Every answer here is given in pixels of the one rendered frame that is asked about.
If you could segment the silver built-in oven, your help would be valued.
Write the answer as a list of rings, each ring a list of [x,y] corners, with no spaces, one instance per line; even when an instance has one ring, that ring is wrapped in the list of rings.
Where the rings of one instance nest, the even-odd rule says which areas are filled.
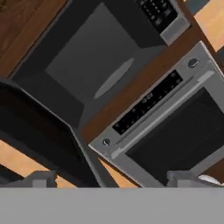
[[[190,68],[188,66],[190,59],[199,60],[199,64],[194,68]],[[206,45],[200,41],[128,109],[119,115],[99,136],[92,140],[88,146],[122,172],[114,165],[111,154],[120,146],[125,145],[127,137],[157,111],[162,104],[169,100],[175,92],[191,81],[208,62],[213,62],[214,66],[220,71],[220,74],[224,76],[224,73],[208,51]],[[106,138],[110,140],[110,145],[108,146],[102,143]]]

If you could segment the brown wooden cabinet housing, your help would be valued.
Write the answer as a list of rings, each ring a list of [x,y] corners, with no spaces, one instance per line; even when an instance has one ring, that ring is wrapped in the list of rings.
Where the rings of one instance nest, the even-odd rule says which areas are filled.
[[[98,137],[118,116],[128,109],[145,91],[147,91],[154,83],[156,83],[156,81],[158,81],[168,70],[170,70],[183,56],[191,51],[198,42],[201,41],[206,45],[206,48],[217,62],[216,58],[214,57],[214,51],[212,47],[210,46],[204,33],[197,25],[192,14],[186,8],[182,0],[177,1],[178,6],[184,12],[187,20],[190,23],[186,31],[184,31],[171,45],[165,48],[163,52],[159,54],[150,64],[146,65],[143,70],[129,83],[129,85],[121,90],[89,122],[80,126],[79,128],[75,128],[59,117],[73,128],[77,137],[80,139],[80,142],[85,147],[87,147],[89,151],[93,152],[101,163],[107,161],[97,152],[92,150],[88,144]],[[0,78],[4,78],[16,83],[12,79],[12,75],[15,70],[12,72],[11,76],[6,78],[0,76]]]

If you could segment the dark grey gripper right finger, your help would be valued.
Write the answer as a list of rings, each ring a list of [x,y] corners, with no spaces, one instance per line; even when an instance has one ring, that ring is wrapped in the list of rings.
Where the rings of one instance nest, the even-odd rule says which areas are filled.
[[[167,187],[177,188],[210,188],[224,187],[224,185],[216,185],[198,178],[190,171],[168,171],[167,172]]]

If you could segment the grey microwave turntable plate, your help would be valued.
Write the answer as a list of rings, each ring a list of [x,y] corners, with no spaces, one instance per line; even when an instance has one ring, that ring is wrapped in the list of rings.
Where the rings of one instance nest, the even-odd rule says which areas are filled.
[[[133,62],[135,61],[134,58],[131,58],[125,62],[123,62],[108,78],[107,80],[101,85],[101,87],[97,90],[94,95],[95,99],[98,99],[106,92],[108,92],[131,68]]]

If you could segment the white bowl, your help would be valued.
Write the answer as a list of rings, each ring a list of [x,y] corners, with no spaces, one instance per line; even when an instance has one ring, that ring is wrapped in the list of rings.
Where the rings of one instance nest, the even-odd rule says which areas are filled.
[[[224,183],[221,183],[219,180],[217,180],[216,178],[213,178],[209,175],[205,175],[205,174],[199,175],[198,178],[201,179],[201,180],[219,185],[219,186],[224,186]]]

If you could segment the black and silver microwave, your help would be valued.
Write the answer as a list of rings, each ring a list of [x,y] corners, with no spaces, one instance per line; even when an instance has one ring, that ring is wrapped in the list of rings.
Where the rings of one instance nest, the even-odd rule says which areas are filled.
[[[69,0],[12,79],[75,128],[88,123],[190,23],[177,0]],[[125,61],[128,72],[95,93]]]

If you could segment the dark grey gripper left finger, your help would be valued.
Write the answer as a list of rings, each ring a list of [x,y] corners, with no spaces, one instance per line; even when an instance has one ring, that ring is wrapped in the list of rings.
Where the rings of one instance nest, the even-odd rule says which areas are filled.
[[[28,175],[23,180],[18,180],[6,184],[5,187],[33,187],[33,188],[47,188],[56,187],[56,171],[35,171]]]

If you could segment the black microwave door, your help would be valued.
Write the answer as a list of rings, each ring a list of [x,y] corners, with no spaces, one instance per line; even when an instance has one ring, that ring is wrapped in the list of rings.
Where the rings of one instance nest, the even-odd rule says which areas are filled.
[[[75,186],[117,186],[69,124],[4,78],[0,78],[0,139]]]

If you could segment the oven door with dark window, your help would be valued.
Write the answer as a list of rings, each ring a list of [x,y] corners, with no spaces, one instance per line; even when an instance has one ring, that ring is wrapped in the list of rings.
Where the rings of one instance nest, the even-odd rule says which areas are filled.
[[[195,93],[112,159],[140,186],[165,186],[168,171],[200,174],[224,157],[224,76],[213,62],[208,62],[191,81],[208,71],[214,71],[214,75]]]

